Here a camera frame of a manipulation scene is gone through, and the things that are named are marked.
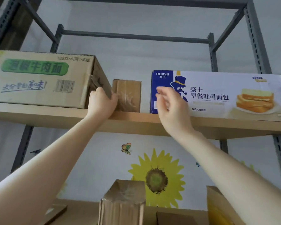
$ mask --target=yellow hat band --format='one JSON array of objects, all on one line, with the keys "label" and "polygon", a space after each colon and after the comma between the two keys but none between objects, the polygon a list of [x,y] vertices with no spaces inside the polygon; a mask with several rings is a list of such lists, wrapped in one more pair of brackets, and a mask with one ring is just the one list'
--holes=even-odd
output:
[{"label": "yellow hat band", "polygon": [[178,84],[180,84],[180,85],[185,85],[185,84],[180,83],[179,81],[176,81],[176,80],[175,80],[175,83],[178,83]]}]

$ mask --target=person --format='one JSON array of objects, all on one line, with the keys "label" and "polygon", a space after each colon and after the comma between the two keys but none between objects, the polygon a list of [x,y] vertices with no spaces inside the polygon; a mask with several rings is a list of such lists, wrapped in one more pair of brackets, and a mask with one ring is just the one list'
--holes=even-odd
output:
[{"label": "person", "polygon": [[[199,162],[242,220],[247,225],[281,224],[281,190],[195,131],[188,105],[174,89],[158,87],[157,92],[158,115],[165,130]],[[39,224],[116,104],[116,94],[109,99],[101,87],[92,91],[85,118],[0,182],[0,224]]]}]

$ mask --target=top hat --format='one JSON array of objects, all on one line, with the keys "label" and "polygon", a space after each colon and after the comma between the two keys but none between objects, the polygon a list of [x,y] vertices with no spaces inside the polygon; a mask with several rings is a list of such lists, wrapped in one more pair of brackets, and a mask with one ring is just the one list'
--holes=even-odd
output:
[{"label": "top hat", "polygon": [[185,85],[186,78],[184,76],[176,76],[175,81],[171,83],[172,87],[186,87]]}]

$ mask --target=barcode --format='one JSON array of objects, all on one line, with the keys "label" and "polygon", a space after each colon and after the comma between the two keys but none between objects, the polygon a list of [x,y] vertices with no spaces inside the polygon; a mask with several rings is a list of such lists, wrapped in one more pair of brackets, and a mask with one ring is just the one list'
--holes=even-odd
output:
[{"label": "barcode", "polygon": [[72,93],[74,84],[75,84],[74,80],[57,80],[54,91]]}]

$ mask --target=green and orange butterfly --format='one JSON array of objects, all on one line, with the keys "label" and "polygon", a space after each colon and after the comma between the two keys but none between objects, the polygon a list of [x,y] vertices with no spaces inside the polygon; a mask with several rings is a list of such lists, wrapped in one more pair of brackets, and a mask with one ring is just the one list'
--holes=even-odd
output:
[{"label": "green and orange butterfly", "polygon": [[131,143],[127,143],[125,145],[122,145],[122,152],[127,153],[128,155],[131,155],[131,151],[129,151],[131,147]]}]

